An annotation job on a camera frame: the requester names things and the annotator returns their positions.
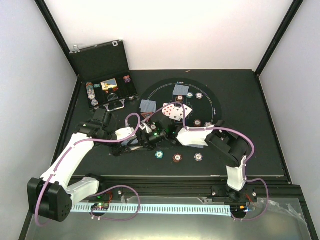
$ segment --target playing card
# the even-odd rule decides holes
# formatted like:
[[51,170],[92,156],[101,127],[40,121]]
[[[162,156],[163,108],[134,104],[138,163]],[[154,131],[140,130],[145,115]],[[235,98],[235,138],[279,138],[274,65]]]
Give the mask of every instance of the playing card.
[[167,106],[167,107],[164,107],[164,108],[162,109],[162,113],[163,113],[164,115],[166,115],[167,117],[170,117],[170,116],[172,115],[172,113],[173,113],[174,108],[175,108],[175,106],[174,106],[173,104],[172,104],[172,105],[169,105],[169,106]]
[[172,120],[181,121],[179,112],[180,112],[180,107],[175,106],[171,111],[171,115],[169,116],[169,118]]
[[187,117],[193,111],[191,107],[188,107],[187,105],[183,105],[183,106],[184,106],[184,110],[182,109],[182,107],[179,107],[179,110],[177,112],[177,116],[180,118],[184,117],[184,111],[185,111],[185,117]]

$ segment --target open case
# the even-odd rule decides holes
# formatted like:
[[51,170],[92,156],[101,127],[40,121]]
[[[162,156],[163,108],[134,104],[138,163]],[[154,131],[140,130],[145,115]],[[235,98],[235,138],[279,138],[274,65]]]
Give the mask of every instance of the open case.
[[85,85],[90,108],[105,106],[115,111],[138,95],[122,40],[83,49],[75,45],[69,56]]
[[[150,90],[152,85],[160,89],[164,85],[185,84],[187,81],[193,84],[198,81],[201,86],[195,88],[201,89],[204,86],[214,90],[221,103],[217,108],[222,109],[220,117],[231,122],[235,129],[248,134],[256,144],[258,150],[254,161],[248,164],[248,177],[266,180],[269,193],[273,197],[299,198],[309,231],[315,236],[314,239],[317,238],[302,190],[300,186],[291,184],[291,177],[259,79],[302,1],[292,2],[256,71],[248,69],[129,71],[122,40],[81,49],[74,45],[70,52],[71,44],[66,43],[45,1],[35,0],[35,2],[78,75],[52,163],[66,147],[77,125],[90,119],[95,108],[106,107],[108,111],[114,111],[116,124],[122,128],[125,117],[139,111],[140,103],[135,99],[139,96],[141,98],[142,94],[148,91],[148,96],[154,93]],[[218,163],[212,165],[204,160],[201,163],[196,162],[194,156],[201,151],[196,148],[184,147],[164,151],[164,158],[159,161],[155,158],[155,152],[146,151],[141,155],[122,155],[116,158],[108,156],[106,148],[98,147],[85,156],[70,184],[80,181],[86,174],[93,173],[104,177],[106,188],[126,184],[134,186],[143,196],[206,197],[213,198],[214,202],[228,201],[229,196],[224,191],[227,181],[225,165]],[[172,156],[175,151],[185,154],[183,161],[190,164],[185,164],[183,161],[179,164],[173,163]],[[201,153],[207,159],[215,158],[210,152]],[[258,183],[249,184],[245,191],[248,194],[250,192],[251,196],[253,191],[259,197],[266,196],[265,187]],[[123,196],[133,196],[127,189],[121,189],[119,194],[115,192],[113,195],[118,200]]]

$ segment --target green poker chip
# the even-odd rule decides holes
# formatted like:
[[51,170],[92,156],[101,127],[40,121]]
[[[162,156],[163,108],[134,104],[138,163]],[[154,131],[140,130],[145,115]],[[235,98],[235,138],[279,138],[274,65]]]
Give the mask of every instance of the green poker chip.
[[192,92],[188,92],[187,95],[186,95],[186,97],[188,99],[191,99],[193,96],[194,96],[194,94]]
[[157,151],[157,152],[155,153],[155,157],[156,157],[157,159],[162,159],[162,158],[164,157],[164,152],[163,152],[163,151]]

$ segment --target poker chip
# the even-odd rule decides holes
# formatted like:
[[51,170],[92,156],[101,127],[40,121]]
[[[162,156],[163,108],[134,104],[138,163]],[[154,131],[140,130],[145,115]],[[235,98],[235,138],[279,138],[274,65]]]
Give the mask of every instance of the poker chip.
[[157,152],[155,153],[155,157],[156,157],[157,159],[162,159],[162,158],[164,157],[164,152],[163,152],[163,151],[157,151]]
[[203,158],[203,156],[202,156],[201,153],[196,153],[196,154],[194,155],[194,159],[195,159],[197,162],[202,161],[202,158]]
[[186,97],[188,99],[191,99],[193,96],[194,96],[194,94],[192,92],[188,92],[187,95],[186,95]]
[[196,97],[197,99],[202,99],[203,94],[202,94],[201,92],[198,92],[198,93],[195,95],[195,97]]
[[201,126],[201,121],[199,119],[194,120],[193,125],[195,127],[200,127]]
[[177,154],[175,154],[175,155],[173,155],[173,161],[175,162],[175,163],[179,163],[181,160],[182,160],[182,155],[181,154],[179,154],[179,153],[177,153]]
[[179,95],[179,96],[176,96],[175,100],[176,100],[177,102],[182,102],[182,101],[184,100],[184,97],[181,96],[181,95]]

